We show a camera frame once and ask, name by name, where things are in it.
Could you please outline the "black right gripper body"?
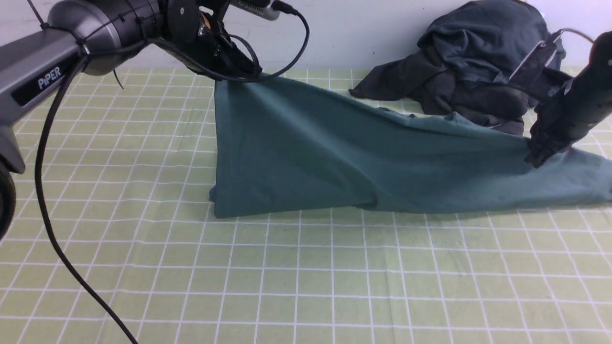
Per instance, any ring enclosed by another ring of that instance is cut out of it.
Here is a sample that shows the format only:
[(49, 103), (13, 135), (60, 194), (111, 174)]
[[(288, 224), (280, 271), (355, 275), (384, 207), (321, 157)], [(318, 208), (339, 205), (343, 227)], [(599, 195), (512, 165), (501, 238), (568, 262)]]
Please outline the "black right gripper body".
[(540, 109), (525, 162), (540, 168), (603, 121), (603, 101), (559, 96)]

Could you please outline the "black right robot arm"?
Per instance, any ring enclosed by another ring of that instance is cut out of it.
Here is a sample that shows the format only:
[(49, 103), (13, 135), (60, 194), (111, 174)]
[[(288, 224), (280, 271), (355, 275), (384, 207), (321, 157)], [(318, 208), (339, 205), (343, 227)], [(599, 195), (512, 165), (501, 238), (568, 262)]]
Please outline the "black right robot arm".
[(537, 100), (537, 120), (525, 161), (534, 168), (583, 139), (611, 114), (610, 32), (592, 42), (589, 61), (577, 76), (548, 67), (563, 29), (539, 43), (511, 76), (511, 85)]

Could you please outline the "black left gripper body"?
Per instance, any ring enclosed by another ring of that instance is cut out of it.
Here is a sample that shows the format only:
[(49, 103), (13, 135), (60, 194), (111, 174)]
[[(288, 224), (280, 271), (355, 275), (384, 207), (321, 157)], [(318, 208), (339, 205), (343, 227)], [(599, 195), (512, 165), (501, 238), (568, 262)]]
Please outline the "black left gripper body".
[(163, 50), (175, 57), (195, 74), (212, 78), (210, 72), (223, 77), (258, 78), (262, 68), (248, 46), (250, 55), (241, 52), (231, 40), (231, 35), (222, 24), (222, 16), (201, 11), (204, 6), (213, 10), (227, 9), (227, 0), (169, 0), (164, 18), (166, 31), (163, 41), (168, 44)]

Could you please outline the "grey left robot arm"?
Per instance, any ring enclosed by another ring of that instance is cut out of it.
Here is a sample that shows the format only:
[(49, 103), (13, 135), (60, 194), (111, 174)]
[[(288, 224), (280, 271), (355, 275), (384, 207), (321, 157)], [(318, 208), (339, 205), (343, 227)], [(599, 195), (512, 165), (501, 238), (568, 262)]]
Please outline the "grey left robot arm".
[(70, 76), (101, 76), (135, 57), (153, 39), (193, 72), (255, 78), (262, 68), (223, 25), (228, 0), (62, 0), (38, 32), (1, 48), (1, 235), (17, 206), (12, 180), (25, 170), (13, 130)]

